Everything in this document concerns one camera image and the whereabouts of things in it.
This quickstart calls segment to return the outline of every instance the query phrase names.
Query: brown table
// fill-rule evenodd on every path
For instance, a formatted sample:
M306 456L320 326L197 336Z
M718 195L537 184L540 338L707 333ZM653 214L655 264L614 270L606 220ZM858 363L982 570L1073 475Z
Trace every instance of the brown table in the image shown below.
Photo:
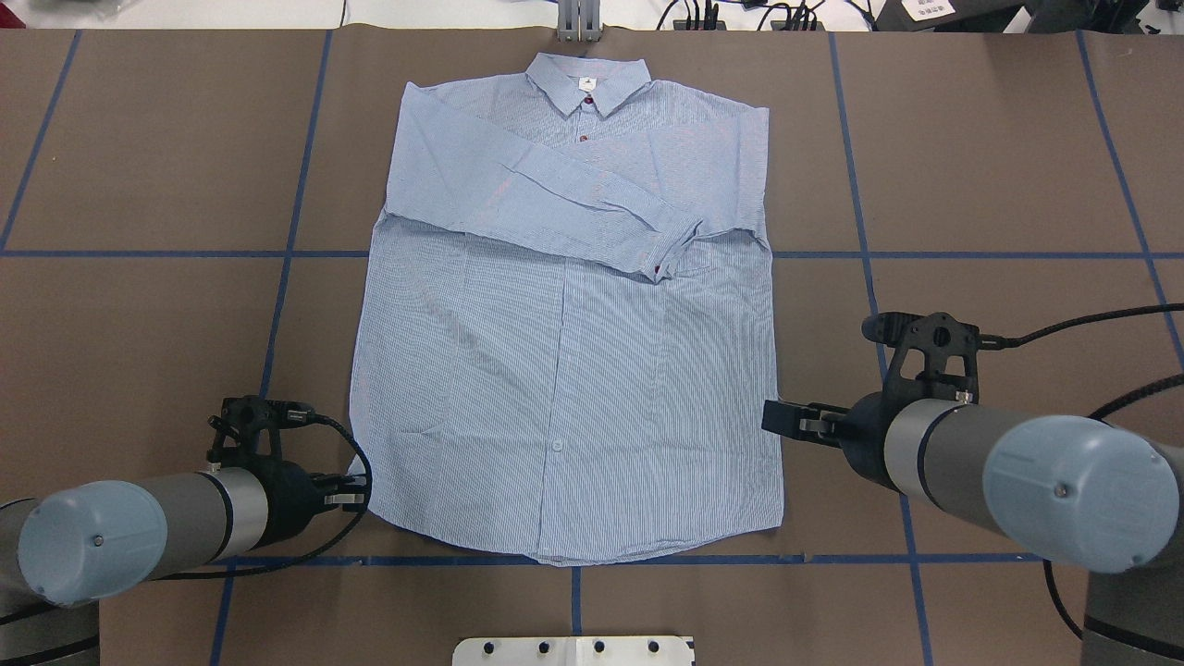
M0 34L0 488L200 466L264 390L345 415L399 95L540 50L645 58L772 110L780 391L875 389L873 308L1019 334L1184 300L1184 40L1093 34L553 31ZM980 358L985 403L1083 414L1184 364L1163 316ZM1160 441L1184 392L1122 412ZM335 470L330 435L289 454ZM658 564L562 570L367 519L334 558L103 602L109 664L439 664L475 635L676 633L699 664L1076 662L1006 539L787 442L786 519ZM303 552L322 517L260 557ZM1085 577L1062 572L1080 613Z

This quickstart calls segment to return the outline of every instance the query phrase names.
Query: shirt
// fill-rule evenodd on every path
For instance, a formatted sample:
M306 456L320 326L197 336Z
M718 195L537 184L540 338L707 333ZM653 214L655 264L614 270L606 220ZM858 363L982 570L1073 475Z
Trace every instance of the shirt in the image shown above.
M350 389L372 512L556 565L780 525L767 114L641 60L407 85Z

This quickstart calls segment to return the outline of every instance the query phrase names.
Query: robotic arm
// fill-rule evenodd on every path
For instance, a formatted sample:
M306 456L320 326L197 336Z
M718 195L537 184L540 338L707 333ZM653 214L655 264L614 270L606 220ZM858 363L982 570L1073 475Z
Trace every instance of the robotic arm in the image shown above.
M1082 665L1184 665L1184 449L979 405L977 352L1016 344L946 313L881 314L863 334L895 348L880 392L850 409L768 401L762 428L842 449L875 484L1088 569ZM913 379L909 351L925 358ZM955 357L965 376L946 373Z
M310 474L283 460L279 430L311 424L337 430L365 474ZM217 435L204 472L137 482L97 481L44 500L0 505L0 664L98 664L98 604L159 578L218 578L182 571L298 534L323 512L361 519L369 463L349 433L302 403L226 398L210 417ZM269 450L258 450L266 435Z

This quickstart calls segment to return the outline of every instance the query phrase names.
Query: paper label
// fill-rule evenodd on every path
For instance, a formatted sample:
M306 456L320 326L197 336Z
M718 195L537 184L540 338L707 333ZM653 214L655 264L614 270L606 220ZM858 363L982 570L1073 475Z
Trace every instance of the paper label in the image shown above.
M950 0L901 0L905 5L905 11L908 15L913 17L914 21L926 21L929 19L935 19L938 17L945 17L947 14L954 13L953 6L950 5Z

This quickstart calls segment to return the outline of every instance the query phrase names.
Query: folded sleeve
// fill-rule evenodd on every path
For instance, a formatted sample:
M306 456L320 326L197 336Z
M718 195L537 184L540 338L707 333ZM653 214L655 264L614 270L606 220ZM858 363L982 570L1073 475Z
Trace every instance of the folded sleeve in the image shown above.
M609 171L527 141L408 84L388 214L597 262L657 282L702 222Z

